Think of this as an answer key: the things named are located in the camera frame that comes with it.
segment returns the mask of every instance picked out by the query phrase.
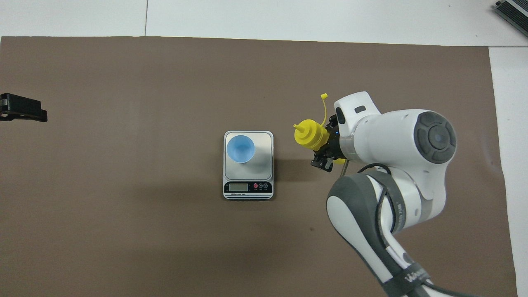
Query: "metal weighing plate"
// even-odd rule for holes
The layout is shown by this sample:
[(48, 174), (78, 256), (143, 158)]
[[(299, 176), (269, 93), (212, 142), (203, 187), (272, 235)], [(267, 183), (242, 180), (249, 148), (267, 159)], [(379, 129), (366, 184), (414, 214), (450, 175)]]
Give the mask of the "metal weighing plate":
[[(249, 137), (255, 154), (246, 163), (229, 158), (226, 147), (238, 135)], [(228, 131), (224, 135), (223, 194), (230, 200), (268, 200), (273, 196), (273, 134), (269, 131)]]

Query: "blue cup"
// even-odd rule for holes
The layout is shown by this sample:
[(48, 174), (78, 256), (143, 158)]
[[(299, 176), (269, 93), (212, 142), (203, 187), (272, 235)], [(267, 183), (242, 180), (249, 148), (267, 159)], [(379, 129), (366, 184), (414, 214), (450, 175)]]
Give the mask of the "blue cup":
[(228, 142), (227, 153), (231, 160), (246, 163), (255, 155), (255, 144), (245, 135), (237, 135)]

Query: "black strap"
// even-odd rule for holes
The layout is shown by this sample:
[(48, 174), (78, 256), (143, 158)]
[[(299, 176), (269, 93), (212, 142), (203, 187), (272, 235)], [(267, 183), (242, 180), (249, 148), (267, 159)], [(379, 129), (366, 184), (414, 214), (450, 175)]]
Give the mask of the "black strap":
[(429, 278), (431, 276), (427, 271), (420, 264), (414, 263), (381, 286), (389, 297), (400, 297), (421, 286)]
[(394, 213), (394, 227), (392, 228), (391, 233), (398, 233), (401, 231), (401, 229), (403, 229), (407, 217), (405, 201), (403, 200), (400, 188), (398, 188), (394, 178), (387, 173), (372, 170), (365, 172), (364, 174), (375, 179), (386, 189), (386, 193), (389, 197), (389, 201), (392, 205), (392, 211)]

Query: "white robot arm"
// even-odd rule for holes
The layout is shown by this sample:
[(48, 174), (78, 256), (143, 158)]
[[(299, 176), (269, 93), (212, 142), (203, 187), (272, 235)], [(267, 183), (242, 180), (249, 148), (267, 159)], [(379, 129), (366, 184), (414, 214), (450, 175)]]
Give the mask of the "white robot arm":
[(444, 208), (446, 168), (456, 150), (450, 123), (422, 109), (380, 114), (367, 92), (334, 107), (324, 128), (312, 120), (295, 125), (297, 142), (315, 152), (312, 165), (331, 171), (334, 160), (347, 159), (376, 168), (344, 175), (345, 167), (332, 186), (326, 206), (336, 231), (389, 297), (474, 296), (434, 286), (392, 236)]

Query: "digital kitchen scale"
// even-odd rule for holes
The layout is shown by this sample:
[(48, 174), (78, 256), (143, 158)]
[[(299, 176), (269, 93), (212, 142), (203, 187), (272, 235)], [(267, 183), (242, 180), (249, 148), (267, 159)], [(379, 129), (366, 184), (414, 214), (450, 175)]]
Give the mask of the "digital kitchen scale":
[(273, 134), (227, 131), (224, 135), (224, 197), (268, 200), (274, 192)]

